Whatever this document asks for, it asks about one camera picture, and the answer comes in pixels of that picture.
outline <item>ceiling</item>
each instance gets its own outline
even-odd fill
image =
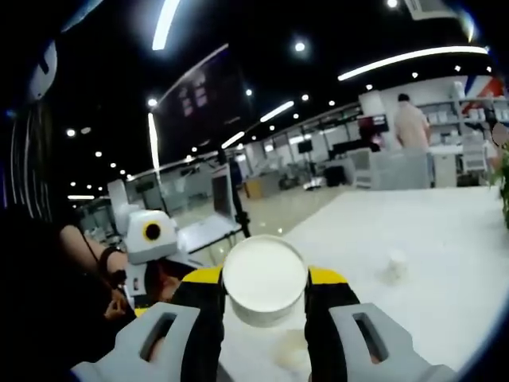
[[[166,48],[154,52],[153,32],[162,3],[104,0],[56,40],[58,71],[48,100],[60,134],[62,176],[77,183],[69,192],[90,193],[84,188],[88,184],[96,191],[118,177],[120,169],[132,174],[149,169],[146,101],[161,97],[186,70],[225,43],[245,88],[253,91],[252,121],[242,128],[289,99],[296,101],[295,110],[305,119],[329,110],[331,99],[336,106],[355,101],[366,84],[378,89],[404,84],[413,80],[412,72],[419,72],[419,80],[453,75],[456,64],[462,74],[485,74],[489,63],[489,57],[479,55],[427,57],[340,83],[339,74],[375,60],[467,44],[457,21],[413,21],[402,4],[392,10],[383,0],[186,0],[177,9]],[[302,54],[293,48],[297,41],[306,45]],[[300,101],[302,94],[309,95],[309,102]],[[252,134],[264,138],[295,124],[294,112],[260,124]],[[276,131],[268,131],[270,124]],[[67,138],[69,127],[90,127],[91,133]],[[175,142],[173,160],[207,138],[211,137]],[[103,152],[101,158],[94,156],[97,150]],[[115,169],[111,162],[117,164]]]

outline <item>round ceiling light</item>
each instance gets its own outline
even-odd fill
[[[297,52],[302,52],[304,49],[305,49],[305,45],[303,42],[298,42],[297,44],[295,44],[295,50]]]

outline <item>white bowl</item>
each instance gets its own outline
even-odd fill
[[[252,326],[277,325],[304,293],[308,269],[283,239],[252,236],[237,244],[223,265],[223,282],[235,314]]]

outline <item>monitor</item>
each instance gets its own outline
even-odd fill
[[[215,212],[233,219],[235,213],[229,165],[221,166],[212,174],[212,199]]]
[[[297,144],[299,154],[308,153],[313,151],[313,143],[311,141],[304,141]]]

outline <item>beige shirt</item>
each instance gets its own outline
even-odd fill
[[[425,149],[429,147],[426,135],[429,129],[424,113],[410,102],[400,102],[399,110],[394,117],[396,135],[402,140],[403,147]]]

